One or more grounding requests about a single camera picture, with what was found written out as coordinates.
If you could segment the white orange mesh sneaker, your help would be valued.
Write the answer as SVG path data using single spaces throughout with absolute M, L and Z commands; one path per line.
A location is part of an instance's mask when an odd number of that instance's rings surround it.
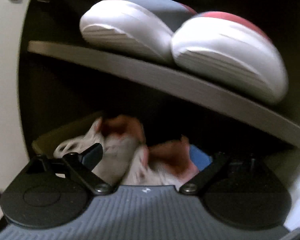
M 85 135 L 60 143 L 54 150 L 55 158 L 77 152 L 83 154 L 95 143 L 102 146 L 102 158 L 88 163 L 92 172 L 110 185 L 120 181 L 130 168 L 136 150 L 145 142 L 142 124 L 137 118 L 119 115 L 112 119 L 97 118 Z
M 153 147 L 138 147 L 121 184 L 173 185 L 179 189 L 198 173 L 198 167 L 190 159 L 189 141 L 182 137 Z

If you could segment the red grey cartoon slipper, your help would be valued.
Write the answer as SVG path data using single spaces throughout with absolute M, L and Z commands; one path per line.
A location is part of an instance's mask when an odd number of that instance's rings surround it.
M 171 39 L 175 63 L 264 102 L 287 94 L 288 74 L 272 40 L 258 26 L 228 12 L 208 11 L 185 21 Z
M 79 29 L 92 46 L 170 63 L 173 35 L 194 15 L 173 0 L 102 0 L 83 14 Z

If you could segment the white cabinet door left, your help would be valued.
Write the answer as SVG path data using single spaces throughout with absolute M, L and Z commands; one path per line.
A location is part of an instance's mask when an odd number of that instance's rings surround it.
M 0 192 L 27 164 L 18 102 L 20 39 L 30 0 L 0 0 Z

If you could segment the grey cabinet shelf board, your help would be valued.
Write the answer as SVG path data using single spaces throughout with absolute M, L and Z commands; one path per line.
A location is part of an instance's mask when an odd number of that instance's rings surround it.
M 94 68 L 155 88 L 245 122 L 300 148 L 300 126 L 217 85 L 189 74 L 121 55 L 45 41 L 30 41 L 29 52 Z

